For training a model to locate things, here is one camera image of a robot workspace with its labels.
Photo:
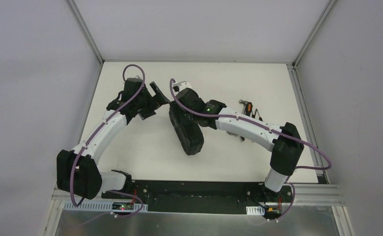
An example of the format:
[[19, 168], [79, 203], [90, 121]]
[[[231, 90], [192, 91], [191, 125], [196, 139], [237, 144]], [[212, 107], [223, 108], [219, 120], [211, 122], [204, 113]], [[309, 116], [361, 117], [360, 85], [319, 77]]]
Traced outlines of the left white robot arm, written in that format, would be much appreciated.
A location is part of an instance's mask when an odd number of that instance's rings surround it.
[[121, 199], [132, 195], [133, 186], [127, 182], [127, 173], [118, 170], [101, 172], [98, 163], [113, 138], [135, 116], [145, 120], [170, 102], [155, 82], [151, 82], [150, 87], [154, 95], [150, 94], [140, 77], [128, 78], [124, 89], [108, 104], [103, 118], [88, 137], [72, 150], [58, 153], [58, 189], [89, 200], [110, 190]]

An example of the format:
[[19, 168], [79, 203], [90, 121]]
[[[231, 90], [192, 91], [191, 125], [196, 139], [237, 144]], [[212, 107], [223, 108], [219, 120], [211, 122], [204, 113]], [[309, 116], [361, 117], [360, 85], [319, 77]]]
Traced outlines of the black plastic tool case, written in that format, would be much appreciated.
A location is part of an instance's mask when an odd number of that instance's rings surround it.
[[200, 127], [188, 120], [186, 114], [177, 106], [169, 108], [169, 118], [186, 155], [199, 153], [204, 145]]

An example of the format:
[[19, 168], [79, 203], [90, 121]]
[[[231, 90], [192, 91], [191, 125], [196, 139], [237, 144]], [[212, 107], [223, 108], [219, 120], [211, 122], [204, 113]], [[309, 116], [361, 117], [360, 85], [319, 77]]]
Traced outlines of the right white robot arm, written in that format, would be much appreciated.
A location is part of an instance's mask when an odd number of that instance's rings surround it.
[[294, 173], [304, 150], [295, 125], [265, 123], [239, 114], [216, 100], [205, 103], [191, 88], [173, 88], [170, 92], [174, 100], [170, 103], [169, 117], [187, 155], [201, 151], [204, 145], [201, 127], [249, 139], [271, 152], [270, 170], [262, 187], [262, 196], [270, 202], [281, 196], [281, 189]]

